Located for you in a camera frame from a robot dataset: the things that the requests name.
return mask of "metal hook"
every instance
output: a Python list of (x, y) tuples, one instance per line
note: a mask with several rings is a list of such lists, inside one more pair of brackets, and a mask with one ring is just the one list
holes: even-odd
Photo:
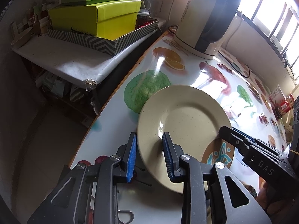
[(134, 220), (134, 213), (132, 211), (123, 211), (118, 210), (118, 213), (127, 213), (130, 215), (130, 220), (128, 222), (123, 222), (122, 220), (118, 219), (118, 221), (122, 224), (129, 224)]

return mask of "bowl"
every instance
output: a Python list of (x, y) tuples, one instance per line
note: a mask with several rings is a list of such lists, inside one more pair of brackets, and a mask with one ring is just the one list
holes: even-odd
[(31, 29), (32, 27), (29, 27), (28, 29), (25, 29), (23, 32), (21, 32), (12, 42), (11, 45), (17, 49), (26, 44), (30, 38), (31, 38)]

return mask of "striped box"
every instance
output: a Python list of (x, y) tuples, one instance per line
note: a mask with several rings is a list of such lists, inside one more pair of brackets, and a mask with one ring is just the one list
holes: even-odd
[(95, 49), (100, 52), (115, 56), (137, 40), (155, 31), (158, 28), (158, 23), (159, 20), (155, 19), (153, 23), (134, 30), (131, 33), (117, 38), (116, 40), (107, 40), (91, 35), (77, 34), (52, 29), (48, 30), (48, 36), (51, 38), (82, 45), (90, 49)]

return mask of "beige plate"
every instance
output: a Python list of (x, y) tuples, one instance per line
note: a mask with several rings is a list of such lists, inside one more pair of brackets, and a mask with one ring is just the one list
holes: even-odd
[(163, 132), (169, 132), (173, 143), (180, 145), (184, 153), (202, 161), (206, 147), (224, 125), (231, 128), (227, 115), (204, 91), (184, 85), (163, 88), (146, 101), (140, 112), (137, 126), (140, 156), (159, 183), (183, 193), (183, 183), (173, 184), (167, 175)]

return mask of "tiled floor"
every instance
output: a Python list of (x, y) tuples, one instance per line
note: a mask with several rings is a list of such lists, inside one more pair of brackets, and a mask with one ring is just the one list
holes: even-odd
[(17, 218), (26, 224), (45, 196), (57, 184), (64, 164), (69, 164), (87, 128), (50, 108), (38, 127), (21, 169), (17, 193)]

